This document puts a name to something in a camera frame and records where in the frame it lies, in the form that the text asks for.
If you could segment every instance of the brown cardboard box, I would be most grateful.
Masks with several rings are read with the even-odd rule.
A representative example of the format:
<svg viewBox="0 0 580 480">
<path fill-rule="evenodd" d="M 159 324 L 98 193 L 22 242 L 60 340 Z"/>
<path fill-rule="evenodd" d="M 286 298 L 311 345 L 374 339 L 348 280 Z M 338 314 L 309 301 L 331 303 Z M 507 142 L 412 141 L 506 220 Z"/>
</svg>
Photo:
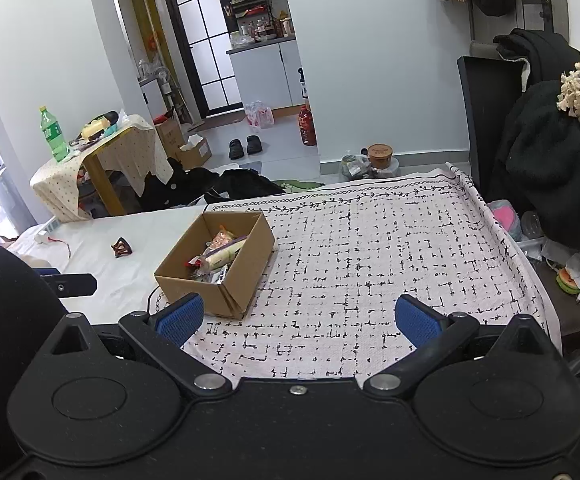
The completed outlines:
<svg viewBox="0 0 580 480">
<path fill-rule="evenodd" d="M 205 243 L 214 238 L 221 225 L 236 237 L 247 235 L 225 281 L 216 285 L 190 280 L 191 269 L 185 263 L 203 253 Z M 196 292 L 203 298 L 206 314 L 243 319 L 274 243 L 262 212 L 205 212 L 185 231 L 154 277 L 170 303 Z"/>
<path fill-rule="evenodd" d="M 208 145 L 207 139 L 204 138 L 191 150 L 185 152 L 179 150 L 177 158 L 184 170 L 191 170 L 192 168 L 200 168 L 203 166 L 211 156 L 210 146 Z"/>
<path fill-rule="evenodd" d="M 179 148 L 187 142 L 187 136 L 184 136 L 181 132 L 179 122 L 175 118 L 172 118 L 164 123 L 157 124 L 155 128 L 157 129 L 157 134 L 161 139 L 161 144 L 163 144 L 166 155 L 179 160 L 179 153 L 181 153 Z"/>
</svg>

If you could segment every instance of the black slipper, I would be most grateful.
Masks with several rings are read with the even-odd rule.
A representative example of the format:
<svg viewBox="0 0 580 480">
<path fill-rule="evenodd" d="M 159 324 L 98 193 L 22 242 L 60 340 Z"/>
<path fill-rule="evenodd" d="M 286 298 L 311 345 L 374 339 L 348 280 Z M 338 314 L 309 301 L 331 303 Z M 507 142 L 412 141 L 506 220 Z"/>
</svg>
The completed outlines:
<svg viewBox="0 0 580 480">
<path fill-rule="evenodd" d="M 247 154 L 254 155 L 263 151 L 261 147 L 261 139 L 256 135 L 250 135 L 247 138 Z"/>
<path fill-rule="evenodd" d="M 230 160 L 235 160 L 244 156 L 243 146 L 239 139 L 232 139 L 230 141 Z"/>
</svg>

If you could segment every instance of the green soda bottle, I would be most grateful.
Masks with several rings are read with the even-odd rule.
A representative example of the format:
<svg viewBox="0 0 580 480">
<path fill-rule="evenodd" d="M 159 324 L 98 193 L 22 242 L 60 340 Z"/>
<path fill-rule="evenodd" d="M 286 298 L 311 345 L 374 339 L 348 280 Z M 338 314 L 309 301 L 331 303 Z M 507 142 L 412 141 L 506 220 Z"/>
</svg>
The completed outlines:
<svg viewBox="0 0 580 480">
<path fill-rule="evenodd" d="M 61 132 L 59 121 L 56 120 L 45 106 L 39 108 L 41 111 L 41 130 L 46 137 L 46 142 L 52 150 L 52 156 L 57 162 L 64 160 L 68 155 L 68 145 L 65 143 L 64 134 Z"/>
</svg>

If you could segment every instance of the kitchen counter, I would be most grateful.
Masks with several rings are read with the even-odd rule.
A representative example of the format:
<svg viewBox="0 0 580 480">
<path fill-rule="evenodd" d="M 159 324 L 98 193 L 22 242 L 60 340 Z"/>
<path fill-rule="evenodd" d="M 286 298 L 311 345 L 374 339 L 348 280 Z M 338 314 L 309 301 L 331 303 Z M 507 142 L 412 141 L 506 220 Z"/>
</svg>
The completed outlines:
<svg viewBox="0 0 580 480">
<path fill-rule="evenodd" d="M 284 36 L 282 38 L 276 38 L 275 40 L 261 41 L 261 43 L 249 43 L 247 46 L 242 46 L 241 48 L 233 48 L 228 50 L 226 54 L 235 54 L 237 52 L 243 52 L 244 50 L 251 50 L 253 48 L 258 48 L 260 46 L 272 45 L 275 43 L 283 43 L 284 41 L 295 41 L 296 36 Z"/>
</svg>

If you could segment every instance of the metal screw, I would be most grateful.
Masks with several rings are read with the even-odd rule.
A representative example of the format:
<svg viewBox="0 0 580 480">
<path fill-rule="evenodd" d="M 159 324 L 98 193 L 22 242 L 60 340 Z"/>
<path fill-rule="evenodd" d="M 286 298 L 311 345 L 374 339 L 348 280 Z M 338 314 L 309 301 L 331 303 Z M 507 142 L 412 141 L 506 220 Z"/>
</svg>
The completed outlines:
<svg viewBox="0 0 580 480">
<path fill-rule="evenodd" d="M 202 390 L 218 390 L 225 384 L 225 377 L 219 374 L 203 374 L 195 379 L 195 386 Z"/>
<path fill-rule="evenodd" d="M 290 393 L 292 395 L 305 395 L 308 393 L 308 389 L 301 384 L 295 384 L 294 386 L 290 386 Z"/>
<path fill-rule="evenodd" d="M 392 374 L 378 374 L 370 378 L 370 386 L 376 390 L 395 390 L 401 386 L 401 379 Z"/>
</svg>

